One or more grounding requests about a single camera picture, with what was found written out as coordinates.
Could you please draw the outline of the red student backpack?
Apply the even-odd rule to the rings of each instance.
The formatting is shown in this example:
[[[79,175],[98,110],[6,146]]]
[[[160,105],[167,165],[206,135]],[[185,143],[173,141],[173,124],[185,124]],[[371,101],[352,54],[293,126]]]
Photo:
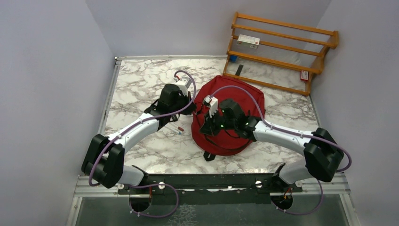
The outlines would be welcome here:
[[[218,99],[219,114],[225,118],[225,127],[216,136],[200,133],[204,115],[209,108],[203,104],[206,96]],[[196,112],[191,125],[192,138],[203,151],[206,161],[217,155],[235,155],[255,141],[255,125],[265,114],[264,94],[258,88],[243,81],[218,75],[202,86],[194,99]]]

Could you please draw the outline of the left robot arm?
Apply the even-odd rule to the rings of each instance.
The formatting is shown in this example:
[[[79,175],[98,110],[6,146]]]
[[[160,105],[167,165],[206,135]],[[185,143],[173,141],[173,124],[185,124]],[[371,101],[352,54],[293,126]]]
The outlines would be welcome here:
[[[136,193],[148,187],[145,172],[124,164],[125,153],[148,135],[157,132],[180,115],[189,115],[195,105],[188,88],[190,83],[168,83],[159,99],[133,123],[111,135],[95,135],[83,160],[81,171],[89,176],[90,186],[112,188],[116,184],[130,185]]]

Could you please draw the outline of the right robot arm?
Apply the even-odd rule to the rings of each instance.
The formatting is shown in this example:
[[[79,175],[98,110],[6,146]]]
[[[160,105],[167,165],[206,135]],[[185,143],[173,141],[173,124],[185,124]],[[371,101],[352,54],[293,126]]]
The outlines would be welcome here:
[[[221,131],[232,130],[237,137],[252,142],[268,142],[293,150],[303,156],[301,161],[282,164],[273,173],[272,187],[284,191],[296,181],[315,178],[332,181],[344,157],[344,150],[334,141],[329,132],[322,128],[315,131],[294,130],[278,127],[259,116],[245,114],[240,105],[231,98],[221,103],[216,97],[205,97],[208,107],[200,133],[216,137]]]

